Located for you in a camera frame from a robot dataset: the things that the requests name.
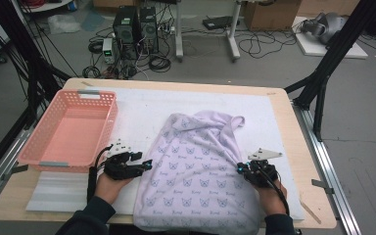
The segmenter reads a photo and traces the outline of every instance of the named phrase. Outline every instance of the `printed fabric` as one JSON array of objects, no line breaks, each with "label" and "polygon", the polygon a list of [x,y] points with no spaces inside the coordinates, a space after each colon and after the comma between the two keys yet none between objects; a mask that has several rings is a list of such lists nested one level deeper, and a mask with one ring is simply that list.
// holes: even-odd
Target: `printed fabric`
[{"label": "printed fabric", "polygon": [[258,198],[236,171],[242,158],[233,131],[243,125],[243,117],[213,111],[171,115],[146,156],[153,168],[141,176],[134,224],[146,231],[257,234]]}]

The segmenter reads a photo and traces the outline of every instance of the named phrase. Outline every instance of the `computer tower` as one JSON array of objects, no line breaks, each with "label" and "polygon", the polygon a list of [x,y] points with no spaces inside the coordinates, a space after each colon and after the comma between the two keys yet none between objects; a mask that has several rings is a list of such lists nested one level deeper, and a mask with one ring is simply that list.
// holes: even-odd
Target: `computer tower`
[{"label": "computer tower", "polygon": [[142,39],[140,23],[135,6],[119,6],[113,30],[116,35],[117,47],[120,57],[124,60],[136,60],[139,58]]},{"label": "computer tower", "polygon": [[142,28],[143,52],[145,54],[158,53],[158,27],[155,7],[142,7],[140,9],[140,27]]}]

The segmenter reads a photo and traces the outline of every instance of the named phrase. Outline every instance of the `gray floor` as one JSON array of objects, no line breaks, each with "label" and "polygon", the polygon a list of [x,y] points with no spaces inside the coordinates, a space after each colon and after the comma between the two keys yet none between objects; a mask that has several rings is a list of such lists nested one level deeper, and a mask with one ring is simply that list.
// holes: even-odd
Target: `gray floor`
[{"label": "gray floor", "polygon": [[[58,10],[49,14],[70,14]],[[88,9],[72,13],[83,22]],[[46,15],[38,15],[42,20]],[[184,21],[184,25],[202,28],[201,19]],[[112,24],[104,21],[96,30]],[[74,70],[81,74],[89,65],[87,39],[95,31],[51,35]],[[368,41],[376,47],[376,42]],[[331,161],[337,170],[347,199],[363,234],[376,234],[376,50],[358,42],[369,55],[366,60],[344,59],[333,73],[326,94],[322,136]],[[298,44],[262,59],[246,53],[232,63],[224,38],[184,34],[186,56],[182,63],[172,58],[171,70],[155,73],[147,70],[146,77],[138,73],[135,80],[230,84],[241,86],[286,87],[311,74],[321,58],[304,56]],[[264,45],[272,50],[276,45]],[[60,57],[53,63],[71,73]],[[299,93],[290,94],[295,98]],[[0,65],[0,140],[26,106],[24,94],[13,66]],[[0,234],[54,234],[61,223],[2,222]],[[304,230],[304,234],[343,234],[341,226],[333,230]]]}]

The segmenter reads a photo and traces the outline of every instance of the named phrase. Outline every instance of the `black pole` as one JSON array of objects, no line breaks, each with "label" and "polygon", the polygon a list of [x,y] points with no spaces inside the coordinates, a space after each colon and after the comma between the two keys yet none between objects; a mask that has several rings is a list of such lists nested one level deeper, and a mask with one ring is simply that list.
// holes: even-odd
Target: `black pole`
[{"label": "black pole", "polygon": [[294,99],[294,104],[303,110],[308,110],[317,97],[313,131],[318,141],[322,141],[320,130],[328,79],[375,15],[376,0],[360,0],[313,74],[285,88],[287,93],[291,93],[305,87]]}]

